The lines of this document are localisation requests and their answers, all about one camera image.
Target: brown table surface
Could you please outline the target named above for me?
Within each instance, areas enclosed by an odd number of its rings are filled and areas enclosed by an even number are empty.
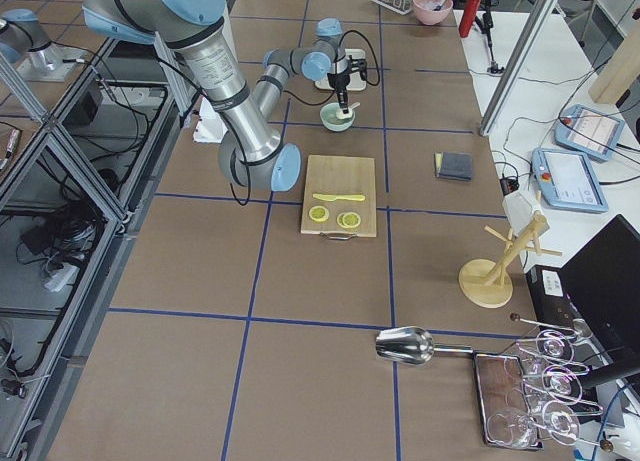
[[[504,308],[458,287],[464,263],[502,252],[483,227],[507,223],[452,16],[424,27],[370,0],[237,0],[250,84],[267,50],[308,44],[332,16],[371,40],[380,86],[351,96],[362,106],[344,133],[286,95],[271,121],[305,159],[375,159],[377,238],[301,235],[304,172],[290,192],[255,192],[240,207],[217,146],[183,131],[49,460],[570,459],[553,443],[486,447],[469,360],[415,368],[376,356],[377,332],[402,325],[500,350],[526,331],[509,313],[533,309],[518,267]],[[355,36],[347,46],[368,51]],[[300,78],[288,88],[325,96]],[[471,153],[474,179],[436,179],[442,150]]]

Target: wooden mug tree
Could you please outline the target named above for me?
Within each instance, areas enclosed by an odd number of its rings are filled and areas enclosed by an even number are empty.
[[[493,262],[488,259],[473,259],[465,264],[458,274],[460,288],[467,298],[485,308],[500,308],[507,304],[513,295],[513,283],[507,274],[507,266],[522,251],[533,251],[536,254],[561,256],[559,251],[542,249],[540,235],[549,229],[547,218],[541,211],[534,211],[533,216],[518,236],[514,236],[513,228],[506,237],[489,226],[485,231],[504,241],[502,257]]]

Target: yellow knife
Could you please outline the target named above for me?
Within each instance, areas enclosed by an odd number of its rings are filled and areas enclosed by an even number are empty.
[[[315,199],[320,201],[364,201],[364,194],[319,194],[313,193]]]

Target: pink bowl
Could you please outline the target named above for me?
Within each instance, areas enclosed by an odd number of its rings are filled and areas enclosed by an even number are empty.
[[[449,15],[453,8],[453,1],[447,0],[440,11],[425,9],[429,4],[436,4],[439,0],[413,0],[413,12],[422,24],[431,26],[438,24]]]

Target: computer monitor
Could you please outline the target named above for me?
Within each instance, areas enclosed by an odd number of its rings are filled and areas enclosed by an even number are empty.
[[[640,356],[640,234],[633,226],[622,215],[614,217],[559,276],[603,349],[624,348],[609,353],[614,364],[637,364],[633,360]],[[640,374],[626,379],[640,382]]]

